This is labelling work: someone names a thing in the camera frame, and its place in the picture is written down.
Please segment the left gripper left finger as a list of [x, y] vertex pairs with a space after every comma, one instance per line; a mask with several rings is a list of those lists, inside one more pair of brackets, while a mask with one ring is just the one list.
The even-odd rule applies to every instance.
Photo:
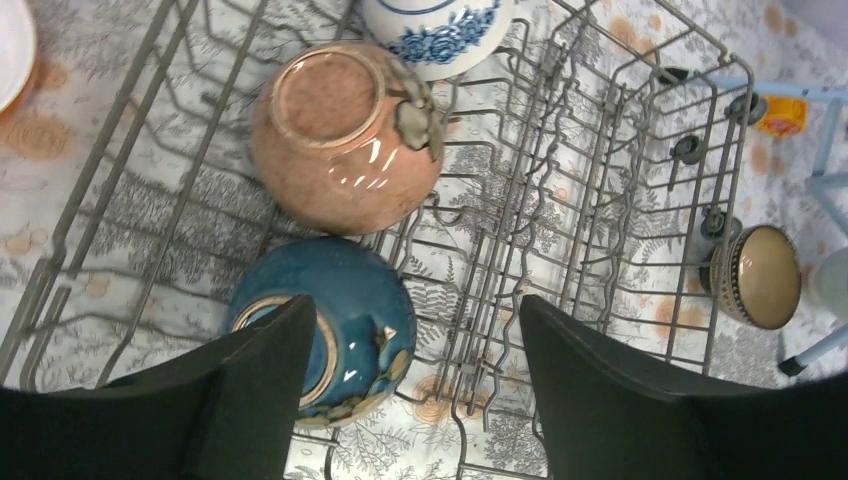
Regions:
[[1, 392], [5, 479], [279, 479], [317, 315], [258, 321], [95, 389]]

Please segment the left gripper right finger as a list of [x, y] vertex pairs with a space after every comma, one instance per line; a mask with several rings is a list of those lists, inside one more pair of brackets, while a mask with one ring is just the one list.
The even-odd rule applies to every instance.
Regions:
[[843, 479], [847, 378], [782, 389], [662, 362], [527, 295], [519, 308], [556, 479]]

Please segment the dark blue bowl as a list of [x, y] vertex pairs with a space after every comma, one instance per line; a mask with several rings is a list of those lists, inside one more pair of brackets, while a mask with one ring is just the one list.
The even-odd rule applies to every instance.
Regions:
[[346, 426], [388, 399], [408, 372], [417, 324], [398, 272], [351, 240], [320, 236], [270, 250], [235, 288], [221, 331], [244, 328], [292, 297], [317, 310], [296, 426]]

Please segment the black patterned bowl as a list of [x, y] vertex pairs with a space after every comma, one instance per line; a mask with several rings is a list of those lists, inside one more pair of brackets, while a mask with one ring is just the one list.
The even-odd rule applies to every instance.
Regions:
[[741, 323], [779, 330], [796, 312], [802, 274], [795, 248], [780, 228], [745, 228], [726, 248], [717, 245], [699, 268], [702, 287], [718, 309]]

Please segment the grey wire dish rack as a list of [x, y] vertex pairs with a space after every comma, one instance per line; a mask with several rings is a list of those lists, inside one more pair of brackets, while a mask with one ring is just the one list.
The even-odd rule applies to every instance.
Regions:
[[[1, 381], [95, 387], [213, 338], [248, 265], [309, 230], [253, 167], [265, 79], [364, 33], [356, 1], [36, 1], [41, 70], [1, 124]], [[544, 479], [517, 320], [527, 294], [708, 373], [697, 273], [735, 213], [733, 93], [663, 86], [749, 65], [718, 1], [520, 1], [500, 47], [436, 82], [425, 203], [359, 238], [404, 279], [418, 346], [395, 396], [299, 430], [288, 479]]]

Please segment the pale green bowl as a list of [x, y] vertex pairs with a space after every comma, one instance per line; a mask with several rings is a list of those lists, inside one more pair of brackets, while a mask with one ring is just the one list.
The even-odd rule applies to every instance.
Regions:
[[847, 320], [847, 248], [829, 254], [811, 273], [814, 301], [837, 318]]

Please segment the brown floral bowl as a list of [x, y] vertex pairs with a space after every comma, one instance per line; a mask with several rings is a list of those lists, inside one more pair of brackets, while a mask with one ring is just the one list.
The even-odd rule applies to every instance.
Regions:
[[252, 158], [292, 218], [323, 232], [384, 230], [416, 210], [443, 168], [445, 126], [428, 85], [362, 41], [309, 48], [263, 86]]

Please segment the orange bowl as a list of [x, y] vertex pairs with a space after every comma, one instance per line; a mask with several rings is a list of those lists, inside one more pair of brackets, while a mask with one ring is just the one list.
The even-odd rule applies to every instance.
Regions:
[[39, 54], [36, 22], [27, 1], [1, 1], [1, 114], [29, 93]]

